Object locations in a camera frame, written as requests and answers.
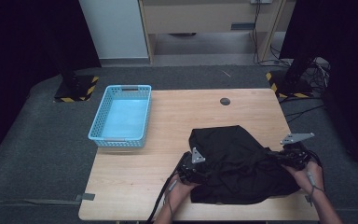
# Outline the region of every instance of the light wood tabletop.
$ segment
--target light wood tabletop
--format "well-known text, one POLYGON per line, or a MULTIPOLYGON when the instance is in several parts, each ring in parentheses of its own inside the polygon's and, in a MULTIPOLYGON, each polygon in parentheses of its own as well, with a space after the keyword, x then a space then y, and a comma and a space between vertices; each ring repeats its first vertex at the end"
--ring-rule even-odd
MULTIPOLYGON (((240 125, 263 147, 282 150, 290 133, 270 89, 152 91, 145 147, 98 148, 79 217, 147 220, 182 155, 192 129, 240 125), (228 98, 229 105, 220 103, 228 98)), ((318 220, 302 190, 250 205, 182 204, 174 220, 318 220)))

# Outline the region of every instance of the black cable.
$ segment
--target black cable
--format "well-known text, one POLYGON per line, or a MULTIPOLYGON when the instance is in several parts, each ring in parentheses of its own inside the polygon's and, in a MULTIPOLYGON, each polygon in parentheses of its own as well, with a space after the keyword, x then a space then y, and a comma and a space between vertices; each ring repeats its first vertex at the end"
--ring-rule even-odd
POLYGON ((269 46, 269 50, 271 51, 271 54, 277 59, 276 62, 278 62, 278 63, 283 63, 283 64, 287 65, 288 67, 290 67, 290 63, 285 62, 284 60, 281 60, 281 59, 274 53, 273 49, 274 49, 275 51, 277 51, 278 53, 280 53, 280 51, 278 51, 277 49, 273 48, 272 45, 269 46))
POLYGON ((161 198, 162 198, 162 195, 164 195, 164 192, 165 190, 167 189, 168 187, 168 184, 170 184, 172 178, 174 175, 177 174, 177 170, 179 168, 179 166, 181 165, 181 161, 183 160, 183 158, 185 157, 186 153, 184 153, 182 155, 182 158, 179 160, 178 164, 176 165, 175 169, 173 170, 173 172, 171 173, 171 175, 167 178, 167 180, 165 181, 164 185, 162 186, 162 189, 161 189, 161 192, 159 193, 157 199, 156 199, 156 203, 155 203, 155 206, 153 208, 153 211, 152 213, 150 214, 149 218, 147 219, 146 223, 145 224, 151 224, 152 223, 152 219, 153 219, 153 216, 156 214, 156 210, 158 208, 158 205, 159 205, 159 202, 161 201, 161 198))
POLYGON ((286 97, 283 100, 279 102, 279 104, 287 103, 287 102, 293 102, 293 101, 299 101, 299 100, 322 100, 321 97, 286 97))
POLYGON ((310 68, 314 68, 313 73, 310 74, 306 71, 309 78, 309 84, 312 89, 317 93, 323 93, 327 88, 329 78, 329 68, 321 66, 317 62, 317 58, 310 64, 310 68))
POLYGON ((293 116, 293 115, 298 115, 297 117, 295 117, 295 118, 293 118, 293 119, 287 121, 287 123, 290 123, 290 122, 292 122, 292 121, 295 120, 295 119, 298 119, 301 115, 303 115, 303 114, 305 114, 305 113, 307 113, 307 112, 310 112, 311 110, 318 109, 318 108, 321 108, 321 107, 324 107, 324 105, 318 105, 318 106, 315 106, 315 107, 313 107, 313 108, 311 108, 311 109, 304 110, 304 111, 302 111, 302 112, 297 112, 297 113, 285 115, 285 117, 289 117, 289 116, 293 116))
MULTIPOLYGON (((307 149, 307 153, 312 156, 312 158, 315 160, 315 162, 322 168, 322 181, 324 182, 324 166, 322 164, 321 159, 319 158, 318 154, 316 154, 314 151, 312 150, 308 150, 307 149)), ((325 182, 323 185, 324 188, 324 192, 326 192, 326 187, 325 187, 325 182)))
POLYGON ((255 26, 252 30, 252 40, 255 44, 255 53, 254 53, 254 63, 258 64, 260 66, 276 66, 276 67, 282 67, 282 68, 287 68, 288 66, 290 66, 287 62, 284 62, 282 60, 265 60, 265 61, 261 61, 260 62, 260 58, 258 56, 258 46, 257 46, 257 30, 256 30, 256 25, 257 25, 257 19, 258 19, 258 15, 260 14, 260 8, 261 8, 261 1, 257 0, 256 1, 256 10, 255 10, 255 26), (267 62, 278 62, 278 63, 283 63, 285 66, 282 65, 278 65, 278 64, 262 64, 262 63, 267 63, 267 62))

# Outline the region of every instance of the blue basket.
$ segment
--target blue basket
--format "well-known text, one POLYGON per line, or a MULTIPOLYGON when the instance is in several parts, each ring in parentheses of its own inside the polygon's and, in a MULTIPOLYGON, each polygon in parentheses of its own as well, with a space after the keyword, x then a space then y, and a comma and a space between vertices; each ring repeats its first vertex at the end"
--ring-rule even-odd
POLYGON ((108 86, 89 139, 98 147, 143 147, 151 106, 151 86, 108 86))

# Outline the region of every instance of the black cloth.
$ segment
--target black cloth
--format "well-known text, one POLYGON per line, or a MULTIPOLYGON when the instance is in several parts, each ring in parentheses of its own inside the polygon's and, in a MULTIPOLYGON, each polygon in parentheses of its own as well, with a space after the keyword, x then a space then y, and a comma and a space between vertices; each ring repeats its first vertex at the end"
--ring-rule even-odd
POLYGON ((192 203, 252 204, 300 189, 293 177, 269 159, 241 126, 193 129, 189 138, 206 159, 197 170, 209 174, 206 184, 191 191, 192 203))

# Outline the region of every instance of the wire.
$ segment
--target wire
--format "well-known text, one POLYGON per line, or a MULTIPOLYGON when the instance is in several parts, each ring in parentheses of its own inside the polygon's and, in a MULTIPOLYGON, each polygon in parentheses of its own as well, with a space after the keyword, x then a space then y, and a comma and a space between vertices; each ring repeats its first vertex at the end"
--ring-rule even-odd
POLYGON ((297 112, 297 113, 293 113, 293 114, 288 114, 288 115, 285 115, 285 117, 289 117, 289 116, 293 116, 293 115, 297 115, 296 117, 294 117, 293 119, 290 119, 289 121, 287 121, 287 123, 290 123, 292 122, 293 120, 295 119, 298 119, 299 117, 301 117, 303 114, 307 113, 307 112, 310 112, 314 109, 318 109, 318 108, 321 108, 321 107, 324 107, 324 105, 318 105, 318 106, 315 106, 311 109, 308 109, 308 110, 304 110, 302 112, 297 112))
POLYGON ((161 191, 160 191, 160 193, 159 193, 159 195, 158 195, 158 197, 156 199, 155 206, 153 207, 153 211, 150 214, 150 216, 147 219, 145 224, 151 224, 152 223, 152 219, 153 219, 153 216, 156 214, 156 210, 158 208, 159 201, 161 201, 161 198, 162 198, 165 190, 167 189, 169 183, 171 182, 173 176, 178 174, 177 170, 179 169, 179 165, 181 165, 181 161, 185 157, 185 155, 186 155, 185 153, 182 155, 182 158, 179 160, 178 164, 176 164, 175 169, 172 171, 171 175, 167 178, 167 180, 165 181, 164 185, 162 186, 162 189, 161 189, 161 191))
POLYGON ((330 69, 318 64, 316 62, 317 59, 318 58, 315 58, 315 60, 310 63, 310 68, 313 68, 313 72, 310 73, 309 71, 306 71, 306 74, 312 89, 317 93, 323 93, 328 86, 330 69))
POLYGON ((299 100, 322 100, 321 97, 286 97, 283 100, 279 102, 279 104, 287 103, 287 102, 293 102, 293 101, 299 101, 299 100))
POLYGON ((277 59, 278 63, 283 63, 283 64, 287 65, 288 67, 290 67, 291 64, 289 62, 285 62, 284 60, 281 60, 273 51, 273 50, 275 50, 278 53, 281 53, 279 50, 273 48, 272 45, 269 46, 269 50, 271 51, 271 54, 277 59))
POLYGON ((168 188, 168 192, 166 193, 166 196, 165 196, 165 199, 164 199, 164 204, 167 203, 168 206, 170 207, 170 212, 171 212, 171 223, 173 222, 173 210, 172 210, 172 207, 171 207, 171 203, 170 203, 170 195, 171 195, 171 191, 173 189, 173 187, 175 186, 176 184, 176 181, 175 180, 171 186, 168 188))
POLYGON ((254 63, 258 64, 260 66, 276 66, 276 67, 282 67, 282 68, 287 68, 288 66, 290 66, 289 63, 282 61, 282 60, 265 60, 265 61, 260 61, 259 55, 258 55, 258 45, 257 45, 257 30, 256 30, 256 25, 257 25, 257 19, 258 16, 260 14, 260 8, 261 8, 261 0, 256 0, 256 9, 255 9, 255 26, 252 30, 252 40, 255 44, 255 53, 254 53, 254 63), (262 63, 268 63, 268 62, 274 62, 274 63, 282 63, 283 65, 280 64, 262 64, 262 63))

